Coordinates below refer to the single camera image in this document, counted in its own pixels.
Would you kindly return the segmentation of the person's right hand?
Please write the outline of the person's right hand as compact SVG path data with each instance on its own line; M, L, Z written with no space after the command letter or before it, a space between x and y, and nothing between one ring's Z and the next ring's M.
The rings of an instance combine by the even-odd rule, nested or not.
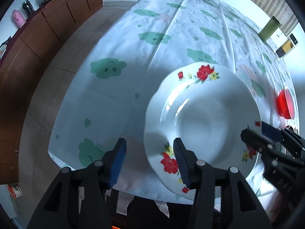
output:
M283 196L281 193L279 191L275 191L273 193L260 196L259 201L261 202L261 205L263 206L269 220L271 222L275 221L283 206Z

